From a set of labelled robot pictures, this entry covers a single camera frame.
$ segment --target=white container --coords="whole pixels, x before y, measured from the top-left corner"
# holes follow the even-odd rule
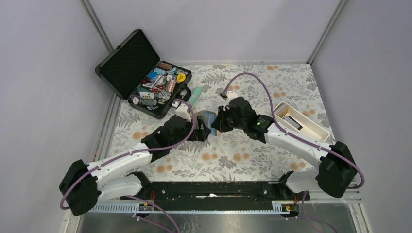
[[[329,137],[330,133],[322,128],[320,125],[313,122],[311,119],[292,108],[286,102],[279,103],[274,110],[275,118],[278,122],[281,122],[288,129],[298,132],[306,137],[319,142],[325,142]],[[284,120],[285,117],[291,117],[295,122],[297,122],[302,128],[299,130],[292,124]]]

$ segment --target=case lid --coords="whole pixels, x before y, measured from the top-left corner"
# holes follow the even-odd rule
[[[97,65],[96,73],[126,100],[159,61],[143,31],[137,29]]]

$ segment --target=floral tablecloth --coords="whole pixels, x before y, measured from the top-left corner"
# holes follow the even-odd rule
[[[236,74],[258,75],[269,89],[273,104],[285,101],[332,133],[325,108],[310,65],[191,65],[189,87],[202,87],[194,111],[217,112],[224,100],[219,96]],[[253,77],[244,75],[229,90],[248,100],[256,113],[270,115],[269,100]],[[158,120],[121,104],[109,156],[134,146],[143,137],[164,124],[172,115],[171,108]],[[333,134],[327,142],[332,142]],[[249,139],[242,131],[233,130],[210,136],[206,142],[185,142],[149,165],[132,171],[143,171],[151,181],[275,181],[287,171],[303,171],[312,166],[303,159],[275,146]]]

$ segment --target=black case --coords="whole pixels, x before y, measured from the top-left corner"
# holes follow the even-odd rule
[[[147,74],[162,62],[186,72],[186,79],[176,84],[170,99],[165,105],[159,105],[157,109],[149,110],[143,105],[133,104],[130,96],[136,93]],[[129,99],[129,104],[132,107],[158,119],[166,115],[173,100],[180,97],[184,89],[187,93],[182,97],[183,100],[187,101],[191,95],[191,91],[187,87],[192,78],[191,71],[160,61],[159,55],[141,29],[134,30],[108,57],[96,66],[95,72],[120,98]]]

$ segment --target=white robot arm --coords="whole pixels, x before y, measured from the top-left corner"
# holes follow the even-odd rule
[[[111,162],[113,159],[106,158],[89,164],[84,164],[81,160],[74,162],[59,186],[62,194],[65,194],[79,177],[91,172],[66,198],[73,214],[80,215],[87,212],[98,201],[126,195],[133,196],[145,191],[144,187],[150,185],[150,182],[143,173],[134,172],[126,177],[124,175],[133,168],[166,156],[170,149],[163,150],[164,147],[187,138],[192,126],[192,119],[187,111],[188,107],[182,104],[176,110],[176,115],[172,116],[163,126],[157,128],[132,148],[113,156],[113,158],[122,156],[116,161]],[[211,130],[204,125],[200,117],[197,118],[196,123],[199,129],[195,129],[187,140],[205,141]],[[280,180],[293,193],[323,190],[333,197],[340,198],[356,175],[356,171],[351,166],[335,158],[334,155],[317,150],[284,133],[274,124],[271,116],[257,115],[248,101],[231,91],[227,92],[226,103],[219,107],[217,118],[211,127],[220,132],[241,129],[251,139],[283,148],[313,165],[315,167],[313,170],[288,172],[281,177]],[[330,148],[353,161],[349,150],[343,143],[317,144],[323,148]]]

